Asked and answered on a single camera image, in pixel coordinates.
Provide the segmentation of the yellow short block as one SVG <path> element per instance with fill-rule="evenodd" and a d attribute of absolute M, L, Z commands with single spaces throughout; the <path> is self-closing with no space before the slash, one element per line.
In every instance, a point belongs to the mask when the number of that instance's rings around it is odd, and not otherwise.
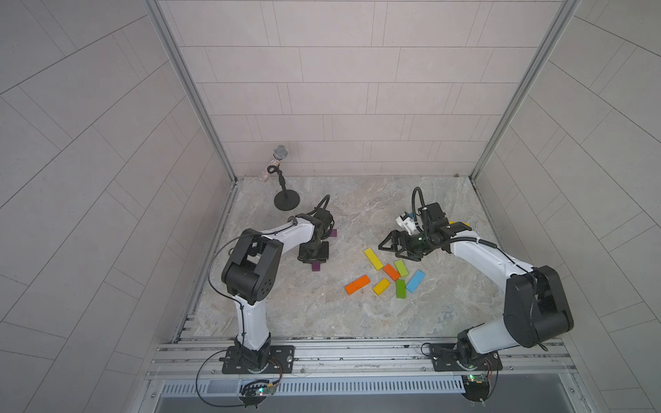
<path fill-rule="evenodd" d="M 381 296 L 390 286 L 390 280 L 382 279 L 373 287 L 373 291 L 377 296 Z"/>

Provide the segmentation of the right circuit board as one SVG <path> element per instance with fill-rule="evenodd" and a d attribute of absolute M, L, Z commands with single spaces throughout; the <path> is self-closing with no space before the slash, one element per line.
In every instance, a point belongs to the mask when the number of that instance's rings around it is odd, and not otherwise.
<path fill-rule="evenodd" d="M 464 386 L 462 396 L 470 402 L 485 404 L 492 394 L 490 380 L 483 374 L 470 374 L 461 377 Z"/>

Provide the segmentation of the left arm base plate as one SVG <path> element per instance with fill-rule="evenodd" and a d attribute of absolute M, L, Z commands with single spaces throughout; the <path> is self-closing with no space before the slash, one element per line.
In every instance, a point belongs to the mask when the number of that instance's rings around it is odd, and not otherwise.
<path fill-rule="evenodd" d="M 235 344 L 225 353 L 222 373 L 292 373 L 294 352 L 292 345 L 270 345 L 268 350 L 250 350 Z"/>

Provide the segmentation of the left circuit board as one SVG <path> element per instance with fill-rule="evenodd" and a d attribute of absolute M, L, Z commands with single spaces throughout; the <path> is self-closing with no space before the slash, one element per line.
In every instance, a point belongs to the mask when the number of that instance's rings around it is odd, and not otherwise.
<path fill-rule="evenodd" d="M 258 407 L 268 396 L 273 395 L 277 388 L 278 384 L 269 380 L 254 380 L 240 387 L 239 400 L 245 407 Z"/>

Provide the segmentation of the orange long block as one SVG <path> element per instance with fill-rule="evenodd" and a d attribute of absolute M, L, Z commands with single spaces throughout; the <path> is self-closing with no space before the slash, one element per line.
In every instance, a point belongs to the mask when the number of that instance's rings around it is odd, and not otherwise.
<path fill-rule="evenodd" d="M 347 294 L 351 295 L 359 291 L 360 289 L 368 286 L 371 280 L 367 275 L 363 275 L 360 278 L 353 280 L 351 283 L 345 286 L 345 291 Z"/>

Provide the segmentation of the red-orange block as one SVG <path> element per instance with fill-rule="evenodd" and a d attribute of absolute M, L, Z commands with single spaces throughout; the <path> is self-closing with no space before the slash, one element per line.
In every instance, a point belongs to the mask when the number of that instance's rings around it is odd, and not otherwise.
<path fill-rule="evenodd" d="M 399 278 L 401 277 L 401 275 L 400 275 L 400 273 L 398 272 L 398 270 L 396 270 L 396 268 L 394 268 L 391 264 L 387 264 L 386 266 L 384 266 L 384 267 L 383 267 L 383 270 L 384 270 L 385 273 L 388 275 L 388 277 L 389 277 L 391 280 L 393 280 L 394 282 L 395 282 L 396 280 L 399 280 Z"/>

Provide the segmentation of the circuit board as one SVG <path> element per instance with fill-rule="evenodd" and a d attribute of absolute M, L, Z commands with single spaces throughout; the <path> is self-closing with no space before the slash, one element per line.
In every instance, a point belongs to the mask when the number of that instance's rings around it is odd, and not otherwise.
<path fill-rule="evenodd" d="M 245 407 L 258 407 L 268 396 L 273 395 L 277 388 L 278 384 L 269 380 L 254 380 L 240 387 L 239 400 Z"/>
<path fill-rule="evenodd" d="M 464 386 L 462 396 L 470 402 L 485 404 L 492 394 L 490 380 L 483 374 L 470 374 L 461 377 Z"/>

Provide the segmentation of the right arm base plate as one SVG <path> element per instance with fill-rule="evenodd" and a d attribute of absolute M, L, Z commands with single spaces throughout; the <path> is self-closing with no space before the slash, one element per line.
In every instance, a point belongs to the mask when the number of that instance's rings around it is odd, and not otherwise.
<path fill-rule="evenodd" d="M 486 372 L 503 369 L 499 353 L 478 354 L 466 343 L 426 343 L 421 347 L 436 372 Z"/>

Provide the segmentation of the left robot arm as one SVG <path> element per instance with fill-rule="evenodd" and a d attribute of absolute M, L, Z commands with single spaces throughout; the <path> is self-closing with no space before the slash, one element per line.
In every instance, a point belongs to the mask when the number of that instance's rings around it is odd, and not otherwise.
<path fill-rule="evenodd" d="M 241 367 L 262 371 L 269 363 L 271 334 L 263 301 L 275 285 L 282 254 L 298 248 L 302 263 L 327 262 L 327 239 L 334 230 L 329 201 L 326 195 L 313 211 L 297 214 L 285 225 L 264 232 L 247 229 L 238 237 L 221 281 L 227 286 L 225 297 L 235 303 L 239 316 L 234 349 L 239 351 Z"/>

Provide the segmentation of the microphone on black stand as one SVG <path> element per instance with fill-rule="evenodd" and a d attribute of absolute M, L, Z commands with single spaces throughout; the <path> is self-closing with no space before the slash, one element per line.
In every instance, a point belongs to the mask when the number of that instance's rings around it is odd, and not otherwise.
<path fill-rule="evenodd" d="M 272 160 L 269 161 L 261 176 L 261 181 L 266 182 L 271 175 L 277 175 L 281 190 L 274 197 L 274 205 L 281 211 L 291 211 L 299 206 L 301 202 L 299 194 L 296 191 L 287 188 L 286 178 L 280 168 L 282 160 L 284 160 L 287 155 L 288 150 L 286 146 L 277 146 L 273 151 Z"/>

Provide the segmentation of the light blue block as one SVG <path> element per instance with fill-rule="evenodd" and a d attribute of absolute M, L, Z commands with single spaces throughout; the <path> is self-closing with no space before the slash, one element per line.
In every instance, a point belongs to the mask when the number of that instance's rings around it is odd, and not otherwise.
<path fill-rule="evenodd" d="M 409 280 L 409 282 L 406 284 L 406 290 L 410 293 L 414 293 L 418 287 L 420 286 L 421 282 L 425 278 L 425 272 L 418 270 Z"/>

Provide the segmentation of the yellow long block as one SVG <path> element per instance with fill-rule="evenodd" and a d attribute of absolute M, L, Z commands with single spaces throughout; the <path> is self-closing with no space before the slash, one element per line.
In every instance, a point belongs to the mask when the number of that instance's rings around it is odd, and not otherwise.
<path fill-rule="evenodd" d="M 376 256 L 372 249 L 365 249 L 364 254 L 376 271 L 380 271 L 384 268 L 383 263 L 380 261 L 378 256 Z"/>

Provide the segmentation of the lime green flat block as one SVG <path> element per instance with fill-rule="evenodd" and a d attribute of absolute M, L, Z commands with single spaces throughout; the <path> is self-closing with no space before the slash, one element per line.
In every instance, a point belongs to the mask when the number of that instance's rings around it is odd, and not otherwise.
<path fill-rule="evenodd" d="M 403 260 L 395 261 L 394 266 L 401 277 L 406 277 L 409 275 L 409 271 L 406 268 L 406 264 Z"/>

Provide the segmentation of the aluminium rail frame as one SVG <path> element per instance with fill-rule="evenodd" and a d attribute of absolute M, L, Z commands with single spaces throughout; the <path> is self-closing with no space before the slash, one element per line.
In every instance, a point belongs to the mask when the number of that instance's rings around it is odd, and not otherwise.
<path fill-rule="evenodd" d="M 492 392 L 509 379 L 521 396 L 534 391 L 559 391 L 578 397 L 579 378 L 573 359 L 561 340 L 545 349 L 521 347 L 496 351 L 503 369 L 486 372 L 436 372 L 421 351 L 426 343 L 447 339 L 287 339 L 273 345 L 295 347 L 292 373 L 223 374 L 227 341 L 187 340 L 160 346 L 146 374 L 142 391 L 159 400 L 190 397 L 198 401 L 239 397 L 242 385 L 254 380 L 277 383 L 272 396 L 368 396 L 463 394 L 462 376 L 483 374 Z"/>

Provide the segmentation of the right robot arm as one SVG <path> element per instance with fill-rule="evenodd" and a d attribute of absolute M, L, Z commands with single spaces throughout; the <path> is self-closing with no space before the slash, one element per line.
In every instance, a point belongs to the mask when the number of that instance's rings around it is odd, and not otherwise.
<path fill-rule="evenodd" d="M 502 349 L 542 346 L 573 329 L 573 315 L 555 269 L 507 255 L 470 225 L 450 221 L 436 202 L 422 206 L 417 214 L 404 213 L 396 222 L 399 229 L 379 244 L 381 251 L 419 262 L 442 250 L 474 266 L 504 292 L 500 318 L 458 335 L 455 352 L 463 364 Z"/>

